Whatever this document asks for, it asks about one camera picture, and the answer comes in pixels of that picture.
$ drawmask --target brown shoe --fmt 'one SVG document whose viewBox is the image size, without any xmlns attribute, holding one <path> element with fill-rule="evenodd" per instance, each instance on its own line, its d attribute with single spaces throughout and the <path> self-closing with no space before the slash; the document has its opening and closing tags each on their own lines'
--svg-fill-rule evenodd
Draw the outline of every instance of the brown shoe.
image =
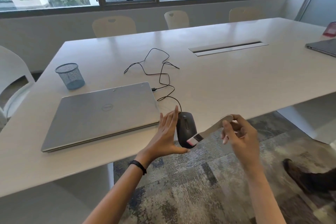
<svg viewBox="0 0 336 224">
<path fill-rule="evenodd" d="M 309 175 L 300 168 L 296 166 L 296 164 L 286 158 L 282 161 L 283 167 L 287 174 L 296 182 L 296 184 L 305 192 L 305 193 L 313 193 L 313 189 L 310 188 L 311 182 L 309 181 Z"/>
</svg>

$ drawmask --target gray laptop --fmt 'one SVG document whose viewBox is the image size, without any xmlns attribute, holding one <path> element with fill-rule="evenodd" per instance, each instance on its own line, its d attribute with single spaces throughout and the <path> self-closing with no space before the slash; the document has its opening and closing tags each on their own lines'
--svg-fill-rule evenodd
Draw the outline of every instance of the gray laptop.
<svg viewBox="0 0 336 224">
<path fill-rule="evenodd" d="M 61 99 L 41 151 L 53 151 L 159 122 L 148 82 Z"/>
<path fill-rule="evenodd" d="M 306 47 L 317 52 L 336 57 L 336 39 L 329 39 L 306 44 Z"/>
</svg>

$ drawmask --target tabletop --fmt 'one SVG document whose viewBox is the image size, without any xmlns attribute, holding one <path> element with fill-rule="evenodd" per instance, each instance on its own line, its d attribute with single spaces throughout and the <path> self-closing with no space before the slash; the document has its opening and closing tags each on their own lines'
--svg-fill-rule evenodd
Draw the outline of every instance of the tabletop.
<svg viewBox="0 0 336 224">
<path fill-rule="evenodd" d="M 203 131 L 222 116 L 252 118 L 336 91 L 336 59 L 305 48 L 318 41 L 324 27 L 282 18 L 227 23 L 65 42 L 0 133 L 0 197 L 137 154 L 156 127 L 42 153 L 41 145 L 62 97 L 138 82 L 160 87 L 139 65 L 153 47 L 166 51 L 178 66 L 164 67 L 175 87 L 172 96 L 194 116 Z M 268 45 L 197 57 L 189 48 L 259 39 Z M 159 73 L 166 54 L 153 50 L 143 63 Z M 68 91 L 55 73 L 75 62 L 86 85 Z M 168 87 L 154 92 L 156 99 Z M 159 102 L 161 112 L 176 101 Z"/>
</svg>

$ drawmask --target black cable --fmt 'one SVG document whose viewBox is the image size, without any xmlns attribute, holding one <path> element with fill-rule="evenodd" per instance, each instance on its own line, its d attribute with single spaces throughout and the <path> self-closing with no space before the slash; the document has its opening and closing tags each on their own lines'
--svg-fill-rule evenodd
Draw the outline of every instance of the black cable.
<svg viewBox="0 0 336 224">
<path fill-rule="evenodd" d="M 168 55 L 168 57 L 167 57 L 164 61 L 162 61 L 162 67 L 161 67 L 161 72 L 160 72 L 160 73 L 148 74 L 148 73 L 146 73 L 146 71 L 145 71 L 144 67 L 141 65 L 141 63 L 146 61 L 146 58 L 148 57 L 149 53 L 150 53 L 153 49 L 156 49 L 156 50 L 158 50 L 158 51 L 164 52 L 165 54 Z M 172 63 L 166 61 L 167 59 L 169 59 L 169 57 L 170 57 L 169 54 L 166 53 L 165 51 L 160 50 L 160 49 L 158 49 L 158 48 L 152 48 L 152 49 L 150 49 L 150 51 L 147 53 L 147 55 L 146 55 L 146 57 L 145 57 L 145 59 L 144 59 L 143 61 L 135 62 L 135 63 L 131 64 L 131 65 L 124 71 L 124 74 L 128 72 L 128 69 L 129 69 L 131 66 L 134 66 L 134 65 L 136 65 L 136 64 L 139 64 L 139 65 L 141 66 L 143 72 L 145 73 L 145 75 L 160 75 L 160 77 L 159 77 L 159 83 L 162 84 L 162 85 L 164 85 L 164 86 L 162 86 L 162 87 L 160 87 L 160 88 L 152 88 L 152 91 L 156 91 L 156 90 L 165 88 L 165 87 L 167 87 L 167 86 L 172 87 L 173 90 L 172 90 L 168 95 L 159 98 L 157 101 L 164 100 L 165 98 L 172 98 L 172 99 L 175 99 L 175 100 L 178 102 L 178 104 L 179 104 L 179 106 L 180 106 L 180 109 L 181 109 L 181 112 L 182 112 L 182 107 L 181 107 L 180 102 L 179 102 L 176 98 L 173 98 L 172 96 L 170 96 L 170 94 L 172 94 L 172 93 L 174 92 L 175 87 L 172 86 L 172 85 L 170 85 L 170 77 L 169 77 L 169 74 L 167 74 L 167 73 L 162 73 L 163 67 L 164 67 L 164 65 L 166 65 L 166 64 L 167 64 L 167 65 L 170 65 L 170 66 L 173 66 L 173 67 L 175 67 L 175 68 L 177 68 L 177 69 L 179 69 L 179 67 L 177 67 L 177 66 L 173 65 Z M 161 75 L 162 75 L 162 74 L 166 74 L 166 75 L 168 76 L 168 84 L 161 82 Z"/>
</svg>

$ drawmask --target chair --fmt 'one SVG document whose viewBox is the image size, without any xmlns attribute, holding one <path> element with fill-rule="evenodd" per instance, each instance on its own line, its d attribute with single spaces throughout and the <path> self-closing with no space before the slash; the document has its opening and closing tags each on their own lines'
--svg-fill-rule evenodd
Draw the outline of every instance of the chair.
<svg viewBox="0 0 336 224">
<path fill-rule="evenodd" d="M 136 34 L 135 22 L 126 16 L 109 16 L 95 20 L 92 29 L 96 37 Z"/>
<path fill-rule="evenodd" d="M 263 19 L 262 11 L 255 7 L 236 7 L 230 11 L 229 22 L 253 21 Z"/>
<path fill-rule="evenodd" d="M 7 123 L 35 83 L 26 63 L 14 52 L 0 46 L 0 94 L 22 76 L 28 83 L 10 97 L 3 109 L 0 108 L 0 127 Z"/>
<path fill-rule="evenodd" d="M 189 18 L 185 11 L 170 11 L 165 13 L 168 29 L 188 28 Z"/>
</svg>

